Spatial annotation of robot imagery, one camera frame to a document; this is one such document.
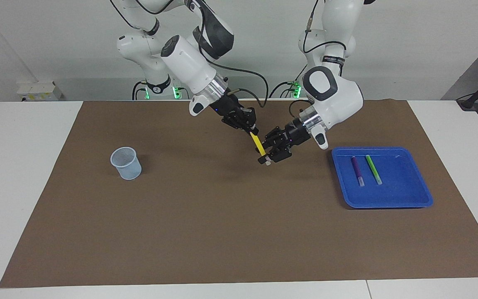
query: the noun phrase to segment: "plastic cup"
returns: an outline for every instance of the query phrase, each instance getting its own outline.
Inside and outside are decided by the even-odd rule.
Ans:
[[[125,180],[133,180],[141,174],[141,164],[136,151],[131,147],[116,149],[110,156],[110,163]]]

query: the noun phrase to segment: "table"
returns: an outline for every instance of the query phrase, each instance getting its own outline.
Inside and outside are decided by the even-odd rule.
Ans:
[[[82,102],[0,103],[0,279]],[[478,115],[454,102],[410,106],[478,221]],[[472,298],[478,278],[0,289],[0,297]]]

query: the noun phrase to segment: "blue tray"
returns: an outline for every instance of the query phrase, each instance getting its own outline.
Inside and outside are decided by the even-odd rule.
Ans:
[[[353,208],[426,208],[433,204],[412,155],[402,147],[338,147],[332,155],[344,199]],[[382,185],[377,184],[366,155],[372,157]],[[357,181],[353,156],[357,157],[364,187]]]

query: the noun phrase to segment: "electrical box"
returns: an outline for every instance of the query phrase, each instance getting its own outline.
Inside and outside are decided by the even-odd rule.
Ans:
[[[22,83],[19,84],[17,94],[22,102],[26,100],[62,100],[64,95],[55,82],[38,82],[38,83]]]

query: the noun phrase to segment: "brown surface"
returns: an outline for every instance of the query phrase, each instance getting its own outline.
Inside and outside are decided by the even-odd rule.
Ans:
[[[259,109],[262,132],[287,106]],[[406,102],[366,102],[328,139],[408,148],[434,206],[352,210],[329,151],[258,165],[249,136],[186,102],[86,102],[0,287],[478,277],[478,224]],[[109,162],[126,145],[134,181]]]

